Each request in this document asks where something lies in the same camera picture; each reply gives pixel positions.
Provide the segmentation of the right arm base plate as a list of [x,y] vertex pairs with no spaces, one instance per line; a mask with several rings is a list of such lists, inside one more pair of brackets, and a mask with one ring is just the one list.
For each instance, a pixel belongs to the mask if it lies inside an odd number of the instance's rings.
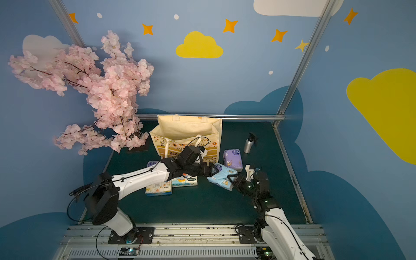
[[238,225],[236,227],[236,233],[239,238],[240,244],[262,244],[264,240],[254,232],[252,226]]

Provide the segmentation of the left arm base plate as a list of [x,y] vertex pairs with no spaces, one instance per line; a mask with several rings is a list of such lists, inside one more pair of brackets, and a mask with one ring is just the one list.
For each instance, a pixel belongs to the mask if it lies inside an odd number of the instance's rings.
[[124,236],[119,236],[115,231],[111,231],[108,244],[151,244],[153,240],[155,227],[152,226],[142,226],[134,227]]

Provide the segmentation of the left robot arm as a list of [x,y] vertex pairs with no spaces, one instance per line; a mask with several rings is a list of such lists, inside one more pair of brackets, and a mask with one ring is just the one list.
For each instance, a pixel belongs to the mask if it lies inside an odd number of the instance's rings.
[[151,167],[131,173],[111,176],[100,174],[97,180],[85,190],[84,200],[93,225],[104,225],[112,230],[122,244],[134,244],[139,229],[131,217],[118,207],[126,196],[155,183],[166,182],[187,175],[188,177],[211,177],[219,172],[212,162],[204,162],[207,150],[202,146],[185,146],[179,155],[166,157]]

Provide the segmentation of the light blue tissue pack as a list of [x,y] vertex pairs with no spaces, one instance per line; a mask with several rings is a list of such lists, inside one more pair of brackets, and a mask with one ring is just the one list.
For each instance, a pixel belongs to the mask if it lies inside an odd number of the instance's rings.
[[219,172],[212,176],[212,177],[207,177],[207,180],[212,183],[215,184],[223,189],[226,189],[228,191],[232,191],[234,185],[233,183],[231,183],[228,179],[227,179],[227,175],[229,174],[238,174],[238,172],[234,169],[228,168],[222,164],[215,164],[216,167],[219,169]]

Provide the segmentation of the white green elephant tissue pack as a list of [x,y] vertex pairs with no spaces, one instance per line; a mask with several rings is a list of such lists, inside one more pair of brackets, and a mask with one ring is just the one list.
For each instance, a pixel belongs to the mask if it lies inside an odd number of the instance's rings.
[[188,187],[188,186],[197,186],[198,177],[178,177],[172,180],[172,187]]

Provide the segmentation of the cream canvas tote bag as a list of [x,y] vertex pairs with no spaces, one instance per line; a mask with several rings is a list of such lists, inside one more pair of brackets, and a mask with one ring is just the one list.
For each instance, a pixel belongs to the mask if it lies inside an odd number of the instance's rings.
[[186,145],[204,146],[203,161],[217,163],[221,150],[222,119],[182,115],[159,115],[158,125],[150,132],[161,158],[174,157]]

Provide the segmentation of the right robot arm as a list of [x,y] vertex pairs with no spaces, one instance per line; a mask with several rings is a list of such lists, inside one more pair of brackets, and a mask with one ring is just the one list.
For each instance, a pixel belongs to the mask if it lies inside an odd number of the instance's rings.
[[250,177],[242,174],[227,176],[233,186],[251,198],[253,207],[260,214],[253,226],[236,225],[239,241],[249,244],[266,244],[273,253],[264,253],[263,259],[316,260],[315,254],[301,241],[289,223],[283,209],[271,195],[268,175],[255,171]]

